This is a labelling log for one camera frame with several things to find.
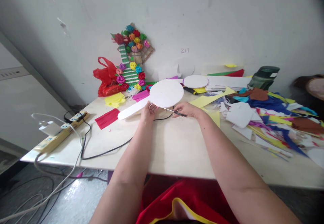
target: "hand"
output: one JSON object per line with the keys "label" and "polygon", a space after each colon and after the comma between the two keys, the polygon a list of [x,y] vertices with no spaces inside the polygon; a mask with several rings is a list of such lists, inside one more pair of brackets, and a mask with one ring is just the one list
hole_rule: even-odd
{"label": "hand", "polygon": [[[188,102],[183,102],[178,104],[174,109],[174,111],[178,111],[179,113],[185,114],[188,117],[194,117],[197,118],[199,115],[203,114],[204,111],[200,108],[197,108],[196,106],[193,106],[192,104]],[[177,118],[180,115],[174,114],[172,118]]]}
{"label": "hand", "polygon": [[153,121],[155,118],[155,113],[158,109],[159,107],[148,101],[145,107],[142,109],[141,121]]}

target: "power strip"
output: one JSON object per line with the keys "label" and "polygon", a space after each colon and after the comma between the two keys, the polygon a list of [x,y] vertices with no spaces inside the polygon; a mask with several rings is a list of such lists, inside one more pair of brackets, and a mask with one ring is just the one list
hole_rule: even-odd
{"label": "power strip", "polygon": [[[87,111],[81,111],[80,112],[84,119],[87,119],[89,117],[89,113]],[[81,118],[81,115],[78,113],[75,116],[73,116],[70,119],[73,123],[71,124],[63,124],[61,126],[62,130],[56,135],[56,136],[49,136],[46,139],[44,139],[41,143],[39,143],[37,146],[34,147],[33,150],[39,151],[40,153],[51,153],[56,147],[58,147],[59,144],[62,143],[62,141],[71,134],[73,129],[70,127],[70,125],[76,129],[79,127],[80,124],[83,123],[83,119]]]}

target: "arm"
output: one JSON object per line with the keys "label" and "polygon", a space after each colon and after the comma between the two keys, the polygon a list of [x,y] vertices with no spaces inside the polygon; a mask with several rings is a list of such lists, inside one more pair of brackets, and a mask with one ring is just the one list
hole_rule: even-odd
{"label": "arm", "polygon": [[208,114],[188,102],[174,110],[197,119],[215,177],[240,223],[300,223]]}
{"label": "arm", "polygon": [[127,149],[118,162],[90,224],[135,223],[151,160],[152,124],[158,109],[148,102]]}

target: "scissors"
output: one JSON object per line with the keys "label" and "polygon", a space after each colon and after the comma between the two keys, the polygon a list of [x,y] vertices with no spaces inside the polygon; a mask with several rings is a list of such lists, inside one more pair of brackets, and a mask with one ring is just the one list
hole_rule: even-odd
{"label": "scissors", "polygon": [[173,110],[171,110],[171,109],[167,109],[167,108],[163,108],[163,109],[169,110],[169,111],[174,112],[175,114],[180,115],[180,116],[183,116],[183,117],[186,117],[186,116],[187,116],[187,115],[185,115],[185,114],[178,113],[177,110],[176,110],[176,111],[173,111]]}

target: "white charger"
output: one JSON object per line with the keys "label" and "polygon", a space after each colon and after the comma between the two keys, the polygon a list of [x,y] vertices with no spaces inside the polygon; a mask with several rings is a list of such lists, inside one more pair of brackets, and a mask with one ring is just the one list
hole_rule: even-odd
{"label": "white charger", "polygon": [[53,121],[40,121],[39,125],[41,125],[39,130],[43,131],[48,136],[55,136],[62,130],[62,128]]}

